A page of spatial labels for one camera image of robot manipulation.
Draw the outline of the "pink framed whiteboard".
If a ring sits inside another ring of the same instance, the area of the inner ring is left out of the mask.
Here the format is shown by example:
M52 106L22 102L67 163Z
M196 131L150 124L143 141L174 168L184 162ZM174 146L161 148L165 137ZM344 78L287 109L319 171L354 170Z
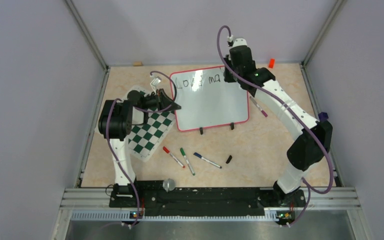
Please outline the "pink framed whiteboard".
M173 72L171 93L177 90L175 111L181 132L246 122L249 117L248 92L237 82L224 81L223 66Z

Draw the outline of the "black marker cap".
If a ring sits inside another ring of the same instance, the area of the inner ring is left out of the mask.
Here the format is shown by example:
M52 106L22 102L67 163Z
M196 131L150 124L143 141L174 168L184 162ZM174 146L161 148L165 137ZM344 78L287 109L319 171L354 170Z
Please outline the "black marker cap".
M231 155L229 155L225 163L226 163L226 164L229 164L230 161L232 160L232 158L233 158L233 157L232 157Z

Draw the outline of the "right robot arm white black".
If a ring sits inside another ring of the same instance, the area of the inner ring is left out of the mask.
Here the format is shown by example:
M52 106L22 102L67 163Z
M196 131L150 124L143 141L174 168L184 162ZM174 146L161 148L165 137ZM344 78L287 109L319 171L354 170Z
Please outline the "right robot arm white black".
M293 138L294 142L286 152L289 163L273 185L274 202L287 206L294 198L293 193L302 183L307 183L308 170L323 158L328 164L329 183L326 190L317 193L328 193L334 183L333 164L329 157L333 126L327 120L321 122L308 114L284 91L270 70L258 68L247 45L232 45L223 63L224 80L238 83L269 107Z

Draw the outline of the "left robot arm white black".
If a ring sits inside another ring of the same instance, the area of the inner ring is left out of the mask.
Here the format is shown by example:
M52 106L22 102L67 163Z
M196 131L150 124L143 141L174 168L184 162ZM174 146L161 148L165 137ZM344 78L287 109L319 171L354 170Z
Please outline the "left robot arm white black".
M113 189L129 207L140 202L131 156L148 161L174 125L182 107L160 88L150 93L131 90L126 99L104 102L97 128L109 144L115 169Z

